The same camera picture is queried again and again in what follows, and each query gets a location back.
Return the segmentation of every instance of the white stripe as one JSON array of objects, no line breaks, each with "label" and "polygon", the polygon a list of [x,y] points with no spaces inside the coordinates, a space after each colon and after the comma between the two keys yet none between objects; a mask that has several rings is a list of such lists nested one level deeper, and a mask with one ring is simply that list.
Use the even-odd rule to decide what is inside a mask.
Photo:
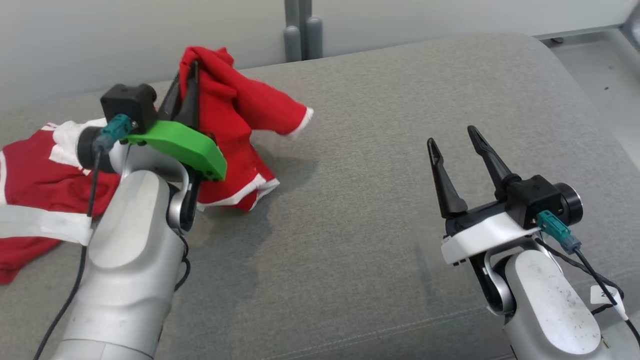
[{"label": "white stripe", "polygon": [[208,208],[209,206],[236,205],[245,196],[249,195],[250,192],[254,191],[255,189],[258,189],[260,187],[260,185],[263,185],[266,182],[267,182],[267,180],[262,175],[257,174],[253,178],[253,180],[251,180],[250,183],[245,185],[242,189],[240,189],[237,193],[231,195],[230,197],[227,197],[226,199],[214,201],[214,202],[209,202],[209,203],[199,202],[198,205],[197,205],[197,208],[198,208],[198,210],[203,211],[204,209]]},{"label": "white stripe", "polygon": [[298,135],[300,135],[300,133],[305,129],[305,127],[307,127],[307,125],[309,124],[309,120],[311,120],[312,116],[314,116],[314,110],[312,108],[307,108],[305,117],[302,118],[300,125],[298,125],[298,127],[296,127],[294,131],[291,131],[285,136],[290,138],[291,140],[294,140],[295,138],[297,138]]},{"label": "white stripe", "polygon": [[0,238],[37,236],[87,245],[91,233],[85,214],[0,205]]},{"label": "white stripe", "polygon": [[253,202],[253,205],[251,205],[251,209],[249,209],[249,211],[251,211],[251,210],[253,210],[253,208],[255,208],[256,204],[258,204],[258,200],[262,199],[263,196],[265,196],[268,193],[272,192],[275,188],[278,187],[278,185],[280,185],[280,181],[278,179],[273,179],[273,180],[267,181],[262,186],[259,186],[258,187],[258,194],[255,197],[255,201]]},{"label": "white stripe", "polygon": [[0,151],[0,205],[6,204],[6,196],[4,195],[4,187],[6,186],[6,159],[4,151]]}]

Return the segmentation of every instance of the white label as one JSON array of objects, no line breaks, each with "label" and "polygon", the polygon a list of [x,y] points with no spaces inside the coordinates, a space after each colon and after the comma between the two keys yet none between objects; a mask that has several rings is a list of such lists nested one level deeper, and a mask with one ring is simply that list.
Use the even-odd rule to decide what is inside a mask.
[{"label": "white label", "polygon": [[[613,298],[616,299],[616,302],[622,304],[622,300],[620,300],[620,294],[616,290],[616,288],[612,286],[605,285]],[[602,291],[602,289],[598,285],[594,285],[591,287],[591,303],[592,304],[611,304],[607,294]]]}]

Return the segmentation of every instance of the gray upholstery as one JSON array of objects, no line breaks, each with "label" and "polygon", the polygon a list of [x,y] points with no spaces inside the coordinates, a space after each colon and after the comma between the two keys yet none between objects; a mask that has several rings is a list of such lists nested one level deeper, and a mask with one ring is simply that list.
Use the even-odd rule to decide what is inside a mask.
[{"label": "gray upholstery", "polygon": [[[427,139],[470,206],[492,199],[469,124],[513,171],[577,189],[584,253],[638,312],[639,172],[537,40],[446,38],[244,73],[316,115],[294,142],[254,136],[282,185],[251,213],[199,214],[188,236],[191,277],[174,296],[158,359],[510,358],[470,267],[447,266],[440,253]],[[5,115],[0,143],[46,122],[99,117],[98,96]],[[60,246],[0,288],[0,359],[33,355],[78,256]],[[564,268],[586,299],[591,280]]]}]

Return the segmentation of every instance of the white trim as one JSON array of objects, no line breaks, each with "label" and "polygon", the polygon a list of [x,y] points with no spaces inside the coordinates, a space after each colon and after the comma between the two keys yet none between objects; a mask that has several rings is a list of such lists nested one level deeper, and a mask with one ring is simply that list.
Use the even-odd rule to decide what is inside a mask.
[{"label": "white trim", "polygon": [[291,140],[295,140],[298,137],[298,135],[300,135],[300,133],[309,124],[309,120],[311,120],[311,117],[313,117],[313,116],[314,116],[314,110],[312,108],[307,108],[307,112],[305,113],[305,117],[302,118],[302,121],[300,122],[300,125],[298,125],[298,127],[294,131],[291,131],[290,133],[286,134],[285,136],[288,137]]},{"label": "white trim", "polygon": [[89,120],[84,124],[67,121],[60,126],[56,125],[53,131],[53,141],[55,145],[51,148],[49,160],[59,164],[71,165],[76,167],[78,171],[82,171],[80,161],[76,154],[76,145],[80,134],[89,126],[104,127],[106,125],[107,120],[105,118]]},{"label": "white trim", "polygon": [[259,188],[260,185],[265,184],[266,182],[267,182],[267,180],[262,175],[257,174],[253,178],[253,180],[251,180],[250,183],[245,185],[242,189],[240,189],[237,193],[231,195],[230,197],[227,197],[226,199],[214,201],[214,202],[209,202],[209,203],[199,202],[196,205],[196,207],[198,208],[198,210],[203,211],[204,209],[208,208],[209,206],[236,205],[245,196],[249,195],[249,193],[251,193],[255,189]]},{"label": "white trim", "polygon": [[0,205],[6,204],[4,188],[6,186],[6,158],[4,151],[0,151]]},{"label": "white trim", "polygon": [[522,229],[507,213],[499,213],[446,237],[440,250],[444,261],[453,264],[539,230],[539,227]]},{"label": "white trim", "polygon": [[0,205],[2,238],[43,237],[87,245],[92,232],[85,214]]},{"label": "white trim", "polygon": [[251,205],[251,209],[249,209],[249,211],[255,208],[255,205],[258,203],[258,200],[262,199],[263,196],[272,192],[275,188],[278,187],[278,185],[280,185],[280,181],[278,179],[273,179],[273,180],[267,181],[262,186],[259,186],[258,194],[256,195],[255,201],[253,202],[253,205]]}]

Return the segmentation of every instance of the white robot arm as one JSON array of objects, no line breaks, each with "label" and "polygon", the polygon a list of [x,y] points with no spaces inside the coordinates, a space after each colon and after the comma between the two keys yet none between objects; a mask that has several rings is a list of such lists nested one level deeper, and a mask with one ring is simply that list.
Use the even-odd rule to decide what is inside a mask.
[{"label": "white robot arm", "polygon": [[504,332],[517,359],[640,358],[629,356],[638,354],[635,343],[626,343],[629,350],[608,347],[602,341],[597,321],[547,250],[553,249],[538,236],[542,234],[540,227],[552,233],[547,223],[541,224],[542,219],[552,219],[565,231],[563,248],[583,256],[580,243],[564,226],[582,219],[582,201],[576,191],[564,183],[550,184],[540,175],[522,180],[474,126],[469,126],[468,132],[491,175],[496,201],[468,209],[444,169],[435,141],[429,139],[431,169],[447,233],[442,255],[454,266],[467,261],[471,264],[488,309],[504,317]]}]

